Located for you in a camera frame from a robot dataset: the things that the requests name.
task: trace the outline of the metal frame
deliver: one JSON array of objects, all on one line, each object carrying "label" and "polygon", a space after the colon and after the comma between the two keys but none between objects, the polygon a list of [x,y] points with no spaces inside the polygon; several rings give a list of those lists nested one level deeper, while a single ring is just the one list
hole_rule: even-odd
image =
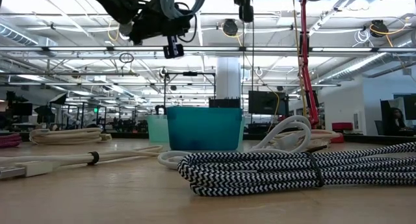
[{"label": "metal frame", "polygon": [[[188,72],[166,72],[165,74],[164,74],[164,77],[163,77],[163,106],[165,106],[165,108],[166,108],[166,87],[167,87],[167,85],[168,84],[170,84],[178,75],[183,75],[183,76],[188,76],[187,75],[187,73]],[[216,98],[216,74],[215,73],[206,73],[206,72],[195,72],[194,74],[196,74],[197,76],[198,75],[202,75],[202,76],[204,76],[205,78],[206,78],[206,80],[211,84],[211,85],[213,85],[214,86],[214,99]],[[168,76],[168,75],[173,75],[173,77],[172,78],[170,78],[170,80],[169,80],[169,82],[166,82],[167,80],[166,80],[166,77]],[[212,75],[213,77],[214,77],[214,83],[212,83],[208,78],[207,78],[207,75]],[[194,84],[192,84],[192,83],[188,83],[188,84],[186,84],[186,85],[180,85],[180,86],[193,86]]]}]

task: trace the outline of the wooden table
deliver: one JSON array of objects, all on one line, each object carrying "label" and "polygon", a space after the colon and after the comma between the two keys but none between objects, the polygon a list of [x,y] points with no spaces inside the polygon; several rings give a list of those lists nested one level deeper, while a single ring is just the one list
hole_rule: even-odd
[{"label": "wooden table", "polygon": [[[2,149],[0,156],[125,150],[147,140],[90,146]],[[373,145],[333,145],[332,150]],[[154,158],[75,166],[48,175],[0,181],[0,223],[412,223],[413,187],[332,186],[242,197],[198,197],[176,171]]]}]

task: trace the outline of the light blue plastic bin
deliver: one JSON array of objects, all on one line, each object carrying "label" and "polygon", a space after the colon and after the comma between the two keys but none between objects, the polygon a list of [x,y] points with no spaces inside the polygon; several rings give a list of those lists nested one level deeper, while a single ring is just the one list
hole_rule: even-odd
[{"label": "light blue plastic bin", "polygon": [[169,143],[168,118],[165,115],[148,116],[150,143]]},{"label": "light blue plastic bin", "polygon": [[242,140],[239,108],[170,107],[167,113],[171,150],[234,151]]}]

